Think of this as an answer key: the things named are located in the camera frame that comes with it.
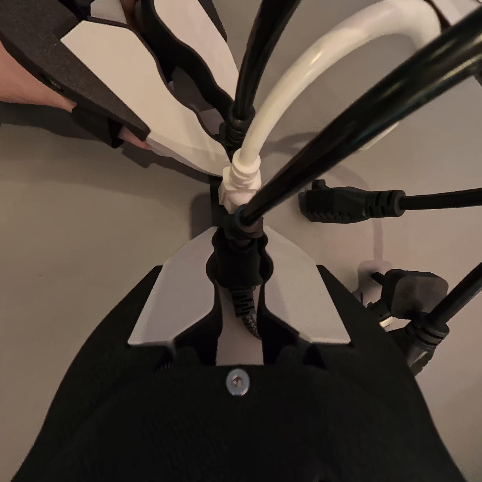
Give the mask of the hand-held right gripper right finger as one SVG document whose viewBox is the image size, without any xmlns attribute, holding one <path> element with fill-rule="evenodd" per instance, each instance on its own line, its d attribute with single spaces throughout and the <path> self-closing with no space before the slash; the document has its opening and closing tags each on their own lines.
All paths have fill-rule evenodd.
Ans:
<svg viewBox="0 0 482 482">
<path fill-rule="evenodd" d="M 272 274 L 264 284 L 258 328 L 265 343 L 348 345 L 350 335 L 335 307 L 316 262 L 270 227 L 266 252 Z"/>
</svg>

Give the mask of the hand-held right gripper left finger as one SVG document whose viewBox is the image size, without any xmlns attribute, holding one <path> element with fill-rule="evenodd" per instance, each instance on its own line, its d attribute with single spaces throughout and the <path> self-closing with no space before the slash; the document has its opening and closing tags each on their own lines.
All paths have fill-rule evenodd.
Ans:
<svg viewBox="0 0 482 482">
<path fill-rule="evenodd" d="M 215 312 L 215 286 L 207 273 L 214 253 L 210 227 L 167 259 L 128 338 L 130 346 L 175 346 L 176 339 Z"/>
</svg>

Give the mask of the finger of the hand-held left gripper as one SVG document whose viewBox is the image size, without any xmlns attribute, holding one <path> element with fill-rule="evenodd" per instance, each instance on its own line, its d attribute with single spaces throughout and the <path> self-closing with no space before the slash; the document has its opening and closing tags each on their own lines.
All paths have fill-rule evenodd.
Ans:
<svg viewBox="0 0 482 482">
<path fill-rule="evenodd" d="M 219 130 L 234 101 L 238 68 L 212 1 L 140 1 L 143 39 L 175 100 Z"/>
<path fill-rule="evenodd" d="M 230 165 L 225 149 L 174 97 L 136 32 L 121 23 L 84 20 L 61 42 L 147 125 L 151 151 L 222 176 Z"/>
</svg>

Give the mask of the black power strip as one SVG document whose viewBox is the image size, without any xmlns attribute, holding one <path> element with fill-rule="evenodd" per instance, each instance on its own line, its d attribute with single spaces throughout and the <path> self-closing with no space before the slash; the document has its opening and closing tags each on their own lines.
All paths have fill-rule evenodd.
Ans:
<svg viewBox="0 0 482 482">
<path fill-rule="evenodd" d="M 258 246 L 264 235 L 264 219 L 243 222 L 244 205 L 261 188 L 261 159 L 245 153 L 244 141 L 252 119 L 231 119 L 221 125 L 219 139 L 230 155 L 220 183 L 210 180 L 214 226 L 213 274 L 217 283 L 231 291 L 250 291 L 262 284 L 262 257 Z"/>
</svg>

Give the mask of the person's left hand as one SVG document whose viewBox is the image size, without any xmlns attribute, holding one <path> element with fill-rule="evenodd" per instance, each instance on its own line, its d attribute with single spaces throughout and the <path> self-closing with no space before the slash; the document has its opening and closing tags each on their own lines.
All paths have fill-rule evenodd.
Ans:
<svg viewBox="0 0 482 482">
<path fill-rule="evenodd" d="M 42 105 L 69 113 L 77 106 L 44 85 L 19 64 L 1 44 L 1 101 L 20 105 Z"/>
</svg>

